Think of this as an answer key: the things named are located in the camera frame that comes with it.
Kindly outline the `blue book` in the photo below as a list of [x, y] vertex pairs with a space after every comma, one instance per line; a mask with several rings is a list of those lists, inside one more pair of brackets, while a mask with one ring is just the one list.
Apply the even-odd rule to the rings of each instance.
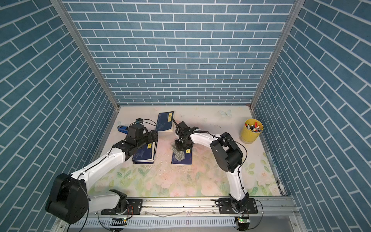
[[144, 145], [133, 155], [132, 161], [135, 164], [153, 164], [155, 160], [157, 142]]
[[156, 130], [158, 132], [173, 132], [174, 111], [162, 112], [158, 114]]
[[192, 164], [192, 149], [184, 151], [173, 151], [171, 164], [176, 165], [191, 165]]

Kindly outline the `grey striped cloth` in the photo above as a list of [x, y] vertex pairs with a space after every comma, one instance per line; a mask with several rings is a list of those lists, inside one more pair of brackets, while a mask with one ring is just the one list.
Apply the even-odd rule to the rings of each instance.
[[186, 158], [185, 152], [177, 150], [175, 143], [171, 144], [171, 149], [173, 151], [173, 157], [176, 161], [183, 161]]

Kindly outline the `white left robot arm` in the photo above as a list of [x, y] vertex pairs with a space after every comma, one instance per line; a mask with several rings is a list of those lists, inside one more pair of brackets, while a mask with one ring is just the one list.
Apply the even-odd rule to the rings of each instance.
[[156, 130], [147, 130], [142, 124], [130, 125], [126, 138], [112, 145], [108, 153], [80, 170], [62, 173], [54, 179], [45, 204], [46, 212], [68, 224], [96, 211], [111, 210], [114, 214], [124, 214], [128, 208], [125, 193], [110, 189], [105, 195], [89, 196], [88, 192], [113, 168], [128, 161], [139, 149], [157, 141]]

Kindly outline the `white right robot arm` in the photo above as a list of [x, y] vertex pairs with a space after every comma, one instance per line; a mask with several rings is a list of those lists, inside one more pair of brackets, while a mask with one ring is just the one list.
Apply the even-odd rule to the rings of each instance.
[[186, 151], [192, 150], [195, 144], [210, 148], [216, 163], [227, 174], [230, 185], [230, 200], [232, 208], [237, 213], [247, 210], [249, 195], [244, 190], [240, 168], [243, 164], [243, 153], [238, 143], [227, 132], [218, 135], [198, 127], [190, 128], [183, 121], [175, 124], [175, 134], [178, 136], [172, 144], [173, 154], [177, 161], [183, 161]]

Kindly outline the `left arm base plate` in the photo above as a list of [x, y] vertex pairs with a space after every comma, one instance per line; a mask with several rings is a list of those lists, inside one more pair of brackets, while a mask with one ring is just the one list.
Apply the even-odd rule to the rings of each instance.
[[125, 199], [120, 200], [113, 209], [104, 209], [100, 213], [102, 215], [139, 215], [142, 210], [142, 199]]

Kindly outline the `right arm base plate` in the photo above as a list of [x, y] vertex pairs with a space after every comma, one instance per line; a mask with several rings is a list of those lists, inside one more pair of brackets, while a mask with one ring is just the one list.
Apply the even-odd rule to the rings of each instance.
[[257, 214], [255, 199], [236, 201], [231, 198], [219, 198], [215, 201], [220, 214]]

